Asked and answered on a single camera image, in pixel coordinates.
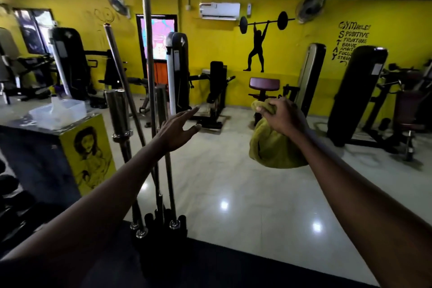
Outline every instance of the barbell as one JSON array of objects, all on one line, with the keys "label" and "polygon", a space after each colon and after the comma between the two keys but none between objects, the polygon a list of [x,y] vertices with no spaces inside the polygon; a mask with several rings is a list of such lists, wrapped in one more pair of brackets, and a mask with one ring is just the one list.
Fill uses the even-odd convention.
[{"label": "barbell", "polygon": [[[287,13],[283,11],[279,14],[277,20],[269,21],[269,23],[277,22],[277,27],[279,28],[279,30],[284,30],[288,25],[288,21],[290,20],[295,20],[295,18],[288,18]],[[245,34],[248,31],[248,25],[253,24],[267,24],[267,22],[248,23],[247,18],[245,16],[242,16],[240,19],[240,24],[238,25],[240,27],[241,34]]]}]

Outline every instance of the white plastic bin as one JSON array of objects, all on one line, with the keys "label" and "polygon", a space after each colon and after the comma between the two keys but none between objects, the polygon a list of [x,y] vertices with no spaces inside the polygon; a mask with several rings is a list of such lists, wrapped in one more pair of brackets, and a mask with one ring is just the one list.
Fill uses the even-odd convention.
[{"label": "white plastic bin", "polygon": [[[86,104],[84,101],[75,99],[63,99],[61,102],[67,109],[70,110],[72,119],[72,122],[63,123],[61,127],[65,127],[69,124],[79,121],[87,115]],[[36,125],[38,127],[48,130],[58,130],[61,128],[57,126],[56,122],[53,119],[53,116],[50,114],[52,107],[52,104],[49,104],[29,111],[30,115],[36,121]]]}]

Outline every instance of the towel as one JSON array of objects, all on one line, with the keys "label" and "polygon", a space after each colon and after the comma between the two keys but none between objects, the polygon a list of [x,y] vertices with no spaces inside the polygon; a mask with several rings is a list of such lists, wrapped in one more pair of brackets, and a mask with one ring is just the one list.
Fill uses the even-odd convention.
[{"label": "towel", "polygon": [[[276,112],[276,106],[264,101],[254,101],[252,110],[264,107],[270,113]],[[276,169],[292,169],[308,165],[300,149],[288,137],[274,131],[263,117],[255,127],[249,149],[249,157],[258,163]]]}]

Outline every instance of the woman drawing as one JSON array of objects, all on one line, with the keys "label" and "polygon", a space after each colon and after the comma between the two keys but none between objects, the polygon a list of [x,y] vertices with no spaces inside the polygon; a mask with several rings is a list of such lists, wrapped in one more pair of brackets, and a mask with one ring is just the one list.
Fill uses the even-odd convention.
[{"label": "woman drawing", "polygon": [[94,189],[105,179],[111,159],[106,160],[98,147],[97,134],[94,127],[84,128],[75,136],[75,150],[84,161],[84,170],[78,179],[78,186],[86,185]]}]

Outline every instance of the air conditioner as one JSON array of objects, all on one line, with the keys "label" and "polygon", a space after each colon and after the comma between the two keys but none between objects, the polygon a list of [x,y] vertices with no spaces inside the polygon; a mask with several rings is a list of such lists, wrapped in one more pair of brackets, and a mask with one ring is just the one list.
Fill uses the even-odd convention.
[{"label": "air conditioner", "polygon": [[238,20],[240,3],[201,2],[200,17],[203,20]]}]

